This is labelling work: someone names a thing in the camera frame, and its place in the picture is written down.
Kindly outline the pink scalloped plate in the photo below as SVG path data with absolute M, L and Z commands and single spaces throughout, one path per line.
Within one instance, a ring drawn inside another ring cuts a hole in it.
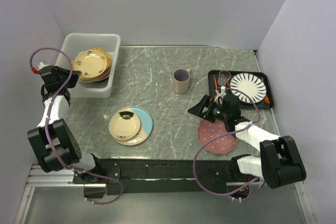
M 227 133 L 222 121 L 216 120 L 214 123 L 202 120 L 198 127 L 198 140 L 202 145 L 210 140 Z M 220 137 L 216 141 L 208 144 L 205 149 L 213 154 L 227 154 L 232 151 L 238 142 L 238 139 L 232 135 Z

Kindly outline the beige flower plate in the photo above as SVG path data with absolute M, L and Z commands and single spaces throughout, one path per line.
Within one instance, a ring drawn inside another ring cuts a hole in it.
M 84 78 L 98 77 L 107 66 L 107 57 L 102 52 L 92 49 L 79 53 L 73 61 L 73 68 L 80 71 Z

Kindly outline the wooden bamboo tray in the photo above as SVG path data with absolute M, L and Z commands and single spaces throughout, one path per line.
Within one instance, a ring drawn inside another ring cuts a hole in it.
M 107 57 L 108 66 L 107 66 L 107 69 L 102 74 L 100 74 L 98 77 L 95 77 L 95 78 L 84 78 L 80 75 L 79 80 L 83 81 L 83 82 L 97 82 L 97 80 L 99 78 L 101 78 L 102 76 L 104 76 L 108 71 L 110 71 L 110 69 L 112 67 L 112 59 L 104 50 L 102 50 L 101 48 L 91 48 L 91 49 L 102 52 Z

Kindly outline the beige pink branch plate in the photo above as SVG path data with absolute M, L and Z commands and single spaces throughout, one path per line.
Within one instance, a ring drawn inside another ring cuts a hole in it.
M 110 75 L 110 71 L 108 71 L 104 76 L 102 76 L 101 78 L 99 78 L 97 81 L 102 81 L 102 80 L 105 80 L 109 77 Z

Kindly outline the beige blue large plate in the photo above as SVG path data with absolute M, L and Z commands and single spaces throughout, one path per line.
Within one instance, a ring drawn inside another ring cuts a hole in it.
M 120 141 L 114 139 L 121 145 L 125 146 L 135 146 L 144 142 L 151 134 L 153 129 L 153 120 L 150 116 L 149 112 L 138 106 L 127 106 L 130 107 L 131 110 L 139 117 L 141 122 L 141 127 L 137 135 L 129 140 Z

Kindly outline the small beige black-stroke plate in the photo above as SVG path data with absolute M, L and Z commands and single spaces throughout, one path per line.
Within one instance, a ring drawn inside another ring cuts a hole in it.
M 116 140 L 126 141 L 137 135 L 141 127 L 139 117 L 125 107 L 117 111 L 109 122 L 109 132 Z

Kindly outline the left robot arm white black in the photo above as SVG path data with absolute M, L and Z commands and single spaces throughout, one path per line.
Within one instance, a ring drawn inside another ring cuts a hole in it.
M 64 119 L 70 107 L 68 89 L 75 87 L 80 72 L 44 66 L 37 73 L 44 82 L 41 95 L 45 110 L 41 122 L 28 131 L 27 137 L 38 164 L 47 173 L 74 169 L 81 177 L 86 176 L 93 183 L 100 182 L 105 172 L 98 158 L 81 152 Z

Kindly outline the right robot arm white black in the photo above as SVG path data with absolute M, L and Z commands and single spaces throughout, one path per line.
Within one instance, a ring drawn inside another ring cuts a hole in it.
M 278 136 L 259 128 L 241 114 L 237 97 L 225 96 L 221 102 L 205 95 L 188 112 L 214 123 L 219 120 L 226 128 L 225 136 L 233 135 L 248 143 L 259 157 L 240 155 L 233 157 L 230 175 L 242 181 L 247 175 L 262 178 L 270 188 L 278 188 L 307 178 L 307 172 L 299 150 L 291 136 Z

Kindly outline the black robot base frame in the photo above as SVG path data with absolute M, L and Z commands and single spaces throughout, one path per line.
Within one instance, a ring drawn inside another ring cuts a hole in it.
M 163 159 L 98 159 L 98 174 L 112 177 L 112 181 L 88 174 L 75 175 L 78 185 L 102 184 L 90 198 L 123 193 L 180 193 L 201 191 L 202 187 L 224 194 L 235 186 L 254 179 L 242 174 L 231 161 L 163 160 Z

